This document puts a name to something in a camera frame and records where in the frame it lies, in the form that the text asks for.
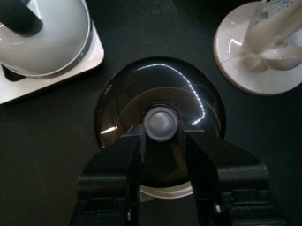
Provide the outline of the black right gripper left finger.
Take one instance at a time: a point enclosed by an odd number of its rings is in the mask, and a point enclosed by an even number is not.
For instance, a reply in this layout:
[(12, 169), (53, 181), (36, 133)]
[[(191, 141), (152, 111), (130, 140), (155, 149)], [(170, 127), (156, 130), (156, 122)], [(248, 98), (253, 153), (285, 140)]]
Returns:
[(146, 133), (139, 124), (87, 162), (68, 226), (138, 226), (144, 153)]

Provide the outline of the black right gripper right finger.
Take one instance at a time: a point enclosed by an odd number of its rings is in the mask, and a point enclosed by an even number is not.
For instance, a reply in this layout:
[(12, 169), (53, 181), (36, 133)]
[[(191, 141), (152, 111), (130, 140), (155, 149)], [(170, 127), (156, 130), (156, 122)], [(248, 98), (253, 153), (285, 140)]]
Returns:
[(178, 126), (199, 226), (289, 226), (270, 194), (267, 166), (191, 124)]

